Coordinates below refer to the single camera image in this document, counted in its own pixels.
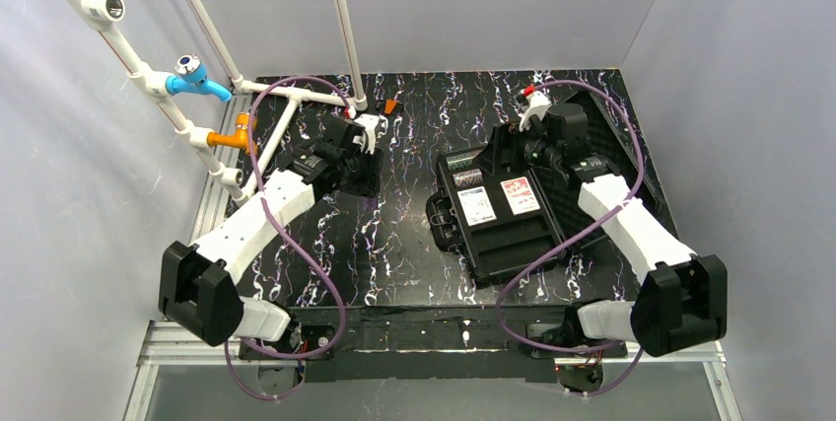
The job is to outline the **white pvc pipe frame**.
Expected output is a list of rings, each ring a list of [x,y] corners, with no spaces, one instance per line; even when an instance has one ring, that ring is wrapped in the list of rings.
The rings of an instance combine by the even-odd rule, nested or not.
[[[214,148],[243,148],[243,134],[246,131],[241,126],[233,135],[222,135],[210,128],[198,127],[187,119],[174,102],[174,96],[194,94],[212,96],[222,103],[229,102],[234,92],[262,93],[266,86],[257,84],[244,77],[235,64],[228,48],[223,43],[220,34],[214,26],[201,0],[187,0],[188,5],[196,15],[199,26],[207,34],[211,46],[219,55],[222,65],[229,73],[232,86],[226,88],[207,76],[205,64],[195,54],[185,54],[175,64],[172,73],[157,71],[143,61],[128,40],[118,28],[118,23],[125,17],[124,0],[65,0],[85,24],[96,32],[121,62],[130,81],[155,104],[174,127],[177,135],[188,141],[195,154],[203,162],[209,176],[236,203],[243,203],[255,192],[254,178],[245,178],[243,171],[230,168],[220,162],[214,155]],[[334,0],[337,9],[337,20],[345,44],[349,63],[349,75],[354,95],[343,100],[336,94],[316,93],[308,89],[292,85],[277,87],[271,90],[271,95],[288,99],[288,104],[277,128],[271,133],[264,146],[262,156],[255,169],[262,172],[276,151],[281,136],[287,130],[290,119],[294,116],[298,106],[304,102],[326,105],[343,106],[350,117],[368,109],[369,101],[362,87],[361,71],[352,32],[347,0]]]

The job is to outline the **orange plastic faucet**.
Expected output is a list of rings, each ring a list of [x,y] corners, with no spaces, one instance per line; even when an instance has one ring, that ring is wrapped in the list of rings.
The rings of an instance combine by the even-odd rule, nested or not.
[[[257,119],[252,118],[248,112],[241,112],[235,120],[235,129],[231,134],[223,135],[210,131],[206,137],[206,145],[209,147],[225,146],[242,149],[250,155],[253,149],[249,143],[248,133],[257,126]]]

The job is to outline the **black poker set case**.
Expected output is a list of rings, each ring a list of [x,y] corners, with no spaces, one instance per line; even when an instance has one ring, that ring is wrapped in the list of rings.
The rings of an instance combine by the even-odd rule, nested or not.
[[[626,183],[632,185],[639,166],[629,134],[612,117],[612,111],[603,99],[593,93],[580,91],[562,103],[577,104],[585,110],[592,151],[608,160],[609,173],[623,176]],[[500,171],[495,175],[482,172],[483,182],[471,186],[486,188],[497,220],[468,227],[457,197],[462,189],[455,187],[452,174],[479,169],[479,155],[475,157],[472,167],[455,172],[448,169],[445,156],[471,150],[480,153],[487,143],[438,156],[435,163],[437,190],[426,205],[436,246],[442,251],[461,253],[466,258],[472,278],[479,286],[510,281],[531,262],[576,235],[593,221],[578,205],[580,185],[555,186],[544,180],[545,173],[538,171]],[[500,182],[523,175],[533,187],[541,209],[515,216]]]

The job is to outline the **blue plastic faucet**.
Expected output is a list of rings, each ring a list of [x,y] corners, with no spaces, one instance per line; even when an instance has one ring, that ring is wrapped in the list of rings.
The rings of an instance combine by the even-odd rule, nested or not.
[[[213,96],[222,103],[233,97],[226,87],[208,78],[206,66],[195,54],[185,54],[176,61],[174,74],[166,80],[165,87],[172,96],[183,93]]]

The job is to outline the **blue playing card deck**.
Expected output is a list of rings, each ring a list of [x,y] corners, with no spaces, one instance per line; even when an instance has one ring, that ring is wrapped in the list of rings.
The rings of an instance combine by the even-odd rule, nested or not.
[[[484,186],[460,190],[457,197],[468,227],[491,223],[497,215]]]

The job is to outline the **red playing card deck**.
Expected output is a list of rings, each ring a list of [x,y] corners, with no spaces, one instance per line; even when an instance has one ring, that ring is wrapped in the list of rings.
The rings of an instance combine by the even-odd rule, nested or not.
[[[501,181],[500,185],[515,216],[541,209],[534,189],[526,176]]]

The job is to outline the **aluminium rail frame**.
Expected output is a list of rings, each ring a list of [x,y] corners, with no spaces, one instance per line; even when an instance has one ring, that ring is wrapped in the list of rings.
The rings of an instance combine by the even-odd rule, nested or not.
[[[590,404],[561,401],[557,371],[532,358],[498,325],[500,285],[479,286],[466,258],[437,248],[425,205],[446,151],[480,145],[514,114],[509,92],[408,93],[383,126],[377,199],[337,195],[290,226],[290,235],[330,274],[348,307],[337,355],[313,362],[289,391],[285,362],[233,343],[236,372],[220,348],[168,323],[151,329],[132,394],[133,420],[621,419],[719,420],[723,384],[713,344],[663,359],[609,351],[608,381]]]

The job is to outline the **small orange black clip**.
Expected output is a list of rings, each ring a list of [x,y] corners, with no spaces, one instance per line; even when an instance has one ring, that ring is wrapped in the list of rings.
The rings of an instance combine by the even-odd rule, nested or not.
[[[399,100],[386,99],[376,103],[377,111],[384,116],[398,115],[403,111],[403,104]]]

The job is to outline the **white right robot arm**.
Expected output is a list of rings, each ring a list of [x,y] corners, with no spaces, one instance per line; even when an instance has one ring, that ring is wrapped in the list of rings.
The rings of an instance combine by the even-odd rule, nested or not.
[[[638,192],[644,167],[627,183],[622,166],[589,138],[588,116],[577,104],[533,105],[516,121],[494,127],[475,162],[484,172],[542,170],[563,190],[578,192],[578,208],[592,222],[557,246],[603,230],[628,260],[641,285],[634,301],[593,300],[564,311],[556,344],[514,332],[516,341],[550,352],[596,350],[598,341],[631,341],[653,357],[724,338],[728,330],[728,279],[715,255],[700,255],[671,234],[645,207]]]

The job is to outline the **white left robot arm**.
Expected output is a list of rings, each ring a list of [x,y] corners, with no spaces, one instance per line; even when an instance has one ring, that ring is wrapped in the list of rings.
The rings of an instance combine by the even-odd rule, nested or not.
[[[380,190],[377,115],[329,118],[323,132],[281,157],[263,190],[192,244],[162,256],[158,307],[210,346],[229,338],[278,342],[296,326],[281,306],[246,298],[237,285],[255,258],[293,220],[335,192],[372,198]]]

